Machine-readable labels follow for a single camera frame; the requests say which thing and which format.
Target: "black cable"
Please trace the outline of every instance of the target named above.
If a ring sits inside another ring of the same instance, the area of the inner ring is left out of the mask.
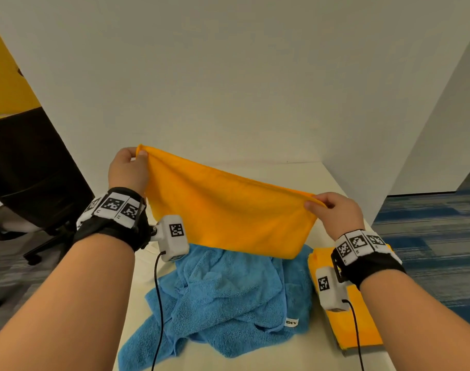
[[[352,304],[350,303],[348,299],[342,299],[341,301],[343,303],[348,303],[350,305],[350,308],[352,309],[352,315],[354,316],[354,322],[355,322],[355,333],[357,334],[357,348],[359,349],[360,367],[362,371],[364,371],[364,363],[362,363],[362,352],[360,350],[359,326],[357,325],[357,318],[355,317],[354,307],[352,306]]]
[[[160,252],[158,257],[156,258],[156,263],[154,264],[154,283],[156,284],[156,293],[158,293],[159,312],[161,314],[161,332],[159,333],[158,348],[156,349],[156,354],[154,355],[154,359],[152,360],[151,371],[154,370],[154,364],[156,363],[156,358],[158,357],[159,347],[161,346],[161,340],[163,339],[163,327],[165,325],[163,321],[163,306],[161,305],[161,297],[159,295],[158,277],[156,273],[156,270],[158,269],[159,258],[164,254],[166,254],[166,251]]]

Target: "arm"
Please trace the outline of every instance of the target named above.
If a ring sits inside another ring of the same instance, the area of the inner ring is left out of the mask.
[[[121,150],[110,187],[143,193],[147,156]],[[104,234],[72,246],[34,295],[0,331],[0,371],[112,369],[134,266],[132,248]]]
[[[365,229],[360,207],[337,193],[315,195],[327,205],[306,202],[337,240]],[[360,291],[398,371],[470,370],[470,324],[443,306],[406,274],[386,269],[371,274]]]

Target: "towel label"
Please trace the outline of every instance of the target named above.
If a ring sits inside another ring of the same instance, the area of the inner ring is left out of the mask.
[[[298,319],[289,319],[289,318],[286,318],[285,319],[285,327],[296,327],[298,326]]]

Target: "office chair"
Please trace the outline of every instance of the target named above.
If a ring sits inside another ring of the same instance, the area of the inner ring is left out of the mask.
[[[38,253],[61,243],[64,255],[93,198],[41,107],[0,119],[0,240],[44,230],[54,237],[24,258],[35,265]]]

